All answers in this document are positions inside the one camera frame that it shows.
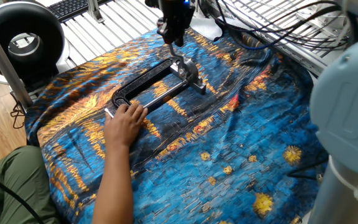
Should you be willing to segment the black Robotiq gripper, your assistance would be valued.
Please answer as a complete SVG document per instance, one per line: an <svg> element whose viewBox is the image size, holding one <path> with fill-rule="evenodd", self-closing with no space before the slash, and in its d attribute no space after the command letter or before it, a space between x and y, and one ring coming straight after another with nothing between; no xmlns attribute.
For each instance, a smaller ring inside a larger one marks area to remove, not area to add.
<svg viewBox="0 0 358 224"><path fill-rule="evenodd" d="M163 17L157 21L157 34L166 44L174 42L177 47L182 47L185 29L189 28L195 9L189 0L161 0Z"/></svg>

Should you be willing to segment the person's bare hand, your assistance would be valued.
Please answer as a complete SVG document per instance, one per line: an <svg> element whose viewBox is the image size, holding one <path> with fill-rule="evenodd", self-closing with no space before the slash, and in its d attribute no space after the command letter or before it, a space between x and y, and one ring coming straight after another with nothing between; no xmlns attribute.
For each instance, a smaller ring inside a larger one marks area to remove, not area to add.
<svg viewBox="0 0 358 224"><path fill-rule="evenodd" d="M113 149L129 150L135 141L148 109L134 103L130 106L122 104L115 115L105 111L104 139L107 151Z"/></svg>

